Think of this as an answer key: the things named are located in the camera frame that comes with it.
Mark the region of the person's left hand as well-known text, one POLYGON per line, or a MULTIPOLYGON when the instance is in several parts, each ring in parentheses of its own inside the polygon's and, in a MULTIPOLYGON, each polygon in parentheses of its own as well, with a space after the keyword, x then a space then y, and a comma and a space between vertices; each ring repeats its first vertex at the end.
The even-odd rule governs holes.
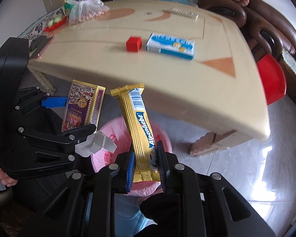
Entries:
POLYGON ((1 168, 0 168, 0 181, 4 186, 11 187, 17 184, 17 180, 10 178, 1 168))

